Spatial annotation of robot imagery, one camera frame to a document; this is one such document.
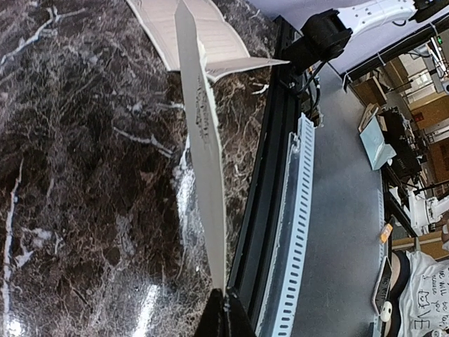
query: brown marble surface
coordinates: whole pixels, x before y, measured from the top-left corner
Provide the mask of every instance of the brown marble surface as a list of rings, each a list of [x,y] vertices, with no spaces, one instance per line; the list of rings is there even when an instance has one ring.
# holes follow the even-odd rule
[[[273,54],[268,19],[216,2],[252,55]],[[268,81],[214,86],[229,264]],[[210,276],[181,104],[124,0],[0,1],[2,336],[193,334]]]

